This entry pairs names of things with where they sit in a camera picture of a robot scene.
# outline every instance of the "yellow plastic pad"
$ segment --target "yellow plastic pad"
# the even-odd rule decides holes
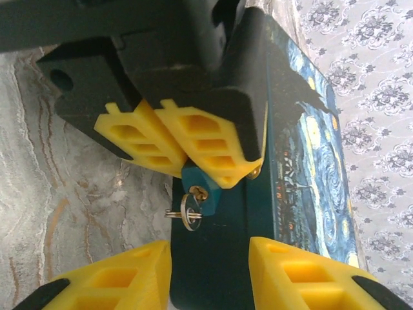
[[[246,161],[234,123],[194,107],[161,100],[155,113],[196,165],[220,187],[230,189],[263,163]]]
[[[166,310],[172,260],[168,242],[152,242],[59,278],[70,285],[45,310]]]
[[[132,163],[181,177],[188,156],[169,133],[154,110],[142,100],[133,112],[122,113],[116,103],[107,103],[95,130],[133,157]]]
[[[250,241],[257,310],[383,310],[352,276],[366,271],[262,237]]]

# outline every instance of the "patterned fabric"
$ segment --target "patterned fabric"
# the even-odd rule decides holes
[[[372,274],[413,305],[413,6],[296,0],[334,86],[355,221]]]

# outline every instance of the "starry night painting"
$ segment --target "starry night painting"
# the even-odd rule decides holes
[[[267,27],[277,238],[357,266],[334,91],[276,22]]]

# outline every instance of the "damask pattern fabric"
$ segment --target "damask pattern fabric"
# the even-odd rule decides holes
[[[296,0],[333,85],[369,271],[413,305],[413,3]]]

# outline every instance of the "gray marble floor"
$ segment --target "gray marble floor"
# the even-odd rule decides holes
[[[305,47],[291,1],[250,1]],[[152,240],[171,179],[122,162],[53,113],[44,49],[0,55],[0,308],[53,276]]]

